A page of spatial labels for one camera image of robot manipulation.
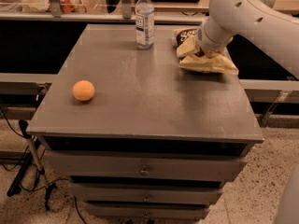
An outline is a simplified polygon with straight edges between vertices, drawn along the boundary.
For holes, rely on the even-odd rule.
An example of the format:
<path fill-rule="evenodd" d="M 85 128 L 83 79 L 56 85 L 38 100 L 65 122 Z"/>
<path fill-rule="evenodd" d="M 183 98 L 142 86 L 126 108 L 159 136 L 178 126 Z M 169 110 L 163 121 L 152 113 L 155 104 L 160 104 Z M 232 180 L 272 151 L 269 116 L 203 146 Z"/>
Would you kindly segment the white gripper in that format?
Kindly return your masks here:
<path fill-rule="evenodd" d="M 233 36 L 231 31 L 219 26 L 209 16 L 201 22 L 195 37 L 193 35 L 189 36 L 178 46 L 177 56 L 183 58 L 193 55 L 198 53 L 201 48 L 208 58 L 214 58 L 223 53 L 224 48 L 233 40 Z"/>

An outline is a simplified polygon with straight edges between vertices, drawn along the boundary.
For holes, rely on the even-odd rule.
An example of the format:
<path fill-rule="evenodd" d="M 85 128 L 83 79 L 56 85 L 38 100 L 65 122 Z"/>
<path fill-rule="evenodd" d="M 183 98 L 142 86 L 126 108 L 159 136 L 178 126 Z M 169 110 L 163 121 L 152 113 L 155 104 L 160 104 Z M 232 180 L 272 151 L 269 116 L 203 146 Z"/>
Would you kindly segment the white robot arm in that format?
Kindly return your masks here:
<path fill-rule="evenodd" d="M 276 0 L 209 0 L 209 16 L 177 48 L 186 69 L 228 64 L 222 51 L 241 35 L 293 76 L 299 76 L 299 22 L 273 9 Z"/>

